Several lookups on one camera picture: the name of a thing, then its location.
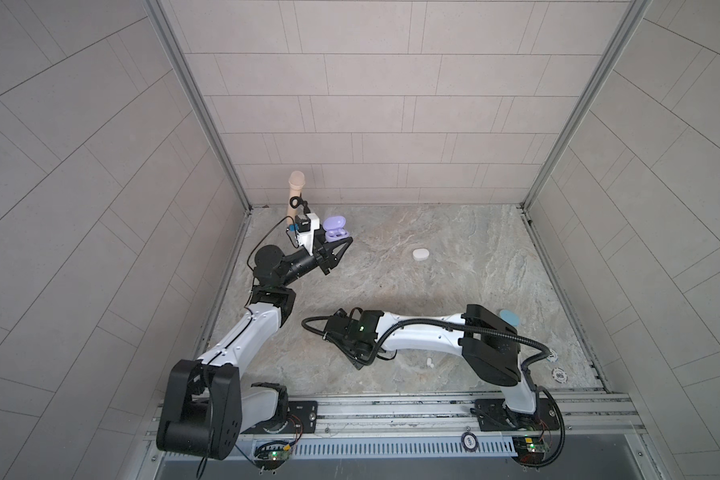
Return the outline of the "purple earbud charging case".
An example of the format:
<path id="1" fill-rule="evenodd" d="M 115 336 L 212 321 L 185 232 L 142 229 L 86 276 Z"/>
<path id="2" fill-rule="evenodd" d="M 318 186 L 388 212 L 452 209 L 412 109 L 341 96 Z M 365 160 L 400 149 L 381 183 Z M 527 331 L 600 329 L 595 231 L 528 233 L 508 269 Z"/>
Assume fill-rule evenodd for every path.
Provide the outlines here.
<path id="1" fill-rule="evenodd" d="M 323 221 L 322 227 L 325 231 L 327 243 L 336 242 L 349 237 L 346 230 L 346 218 L 344 216 L 332 216 Z"/>

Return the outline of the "blue earbud charging case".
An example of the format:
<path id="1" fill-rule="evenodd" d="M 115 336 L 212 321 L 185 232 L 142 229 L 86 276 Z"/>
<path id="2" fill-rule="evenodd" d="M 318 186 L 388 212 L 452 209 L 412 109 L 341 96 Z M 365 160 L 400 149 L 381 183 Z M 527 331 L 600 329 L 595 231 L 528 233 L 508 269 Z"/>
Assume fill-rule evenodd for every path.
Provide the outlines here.
<path id="1" fill-rule="evenodd" d="M 509 324 L 509 325 L 511 325 L 511 326 L 513 326 L 513 327 L 517 327 L 517 326 L 520 325 L 520 322 L 521 322 L 520 317 L 519 317 L 516 313 L 514 313 L 514 312 L 512 312 L 512 311 L 510 311 L 510 310 L 501 309 L 501 310 L 499 311 L 499 313 L 498 313 L 498 316 L 499 316 L 504 322 L 506 322 L 507 324 Z"/>

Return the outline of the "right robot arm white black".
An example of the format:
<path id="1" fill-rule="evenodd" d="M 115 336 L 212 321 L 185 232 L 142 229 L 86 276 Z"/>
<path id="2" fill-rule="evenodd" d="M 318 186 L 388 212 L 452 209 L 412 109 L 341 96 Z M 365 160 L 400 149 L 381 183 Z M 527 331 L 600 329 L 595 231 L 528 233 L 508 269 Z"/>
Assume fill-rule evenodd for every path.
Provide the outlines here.
<path id="1" fill-rule="evenodd" d="M 500 388 L 506 410 L 522 415 L 534 415 L 538 406 L 529 366 L 550 353 L 544 344 L 519 335 L 512 325 L 477 304 L 469 304 L 463 313 L 439 317 L 363 310 L 355 318 L 339 310 L 317 334 L 358 369 L 371 365 L 382 353 L 401 350 L 459 356 L 480 380 Z"/>

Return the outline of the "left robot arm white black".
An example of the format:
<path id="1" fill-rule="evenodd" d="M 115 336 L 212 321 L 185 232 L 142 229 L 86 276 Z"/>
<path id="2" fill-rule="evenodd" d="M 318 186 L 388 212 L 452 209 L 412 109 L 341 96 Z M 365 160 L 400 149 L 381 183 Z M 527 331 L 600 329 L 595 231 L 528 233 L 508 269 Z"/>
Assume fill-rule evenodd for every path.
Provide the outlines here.
<path id="1" fill-rule="evenodd" d="M 241 320 L 199 358 L 181 360 L 170 372 L 156 435 L 159 450 L 223 460 L 241 433 L 287 424 L 286 387 L 256 383 L 244 395 L 241 377 L 290 316 L 296 299 L 291 283 L 314 269 L 330 273 L 351 242 L 318 235 L 311 249 L 301 246 L 290 255 L 276 245 L 256 252 L 255 282 Z"/>

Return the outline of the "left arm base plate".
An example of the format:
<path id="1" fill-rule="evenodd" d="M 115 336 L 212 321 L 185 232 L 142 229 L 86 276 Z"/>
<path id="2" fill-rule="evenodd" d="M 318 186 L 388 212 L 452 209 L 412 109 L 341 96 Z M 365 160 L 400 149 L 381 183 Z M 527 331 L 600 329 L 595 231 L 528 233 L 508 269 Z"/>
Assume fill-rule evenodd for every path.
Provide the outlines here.
<path id="1" fill-rule="evenodd" d="M 312 434 L 316 430 L 318 407 L 314 400 L 290 401 L 282 419 L 261 422 L 252 431 L 270 435 Z"/>

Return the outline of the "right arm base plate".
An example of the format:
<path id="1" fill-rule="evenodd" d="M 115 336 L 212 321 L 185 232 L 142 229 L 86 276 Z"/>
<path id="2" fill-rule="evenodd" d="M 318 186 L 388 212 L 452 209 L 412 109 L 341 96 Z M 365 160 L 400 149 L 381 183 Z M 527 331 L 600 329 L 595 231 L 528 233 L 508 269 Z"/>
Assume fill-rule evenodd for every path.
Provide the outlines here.
<path id="1" fill-rule="evenodd" d="M 537 402 L 537 410 L 532 414 L 516 413 L 509 410 L 503 400 L 478 399 L 470 408 L 483 432 L 489 431 L 538 431 L 542 429 L 557 431 L 561 429 L 561 414 L 548 398 Z"/>

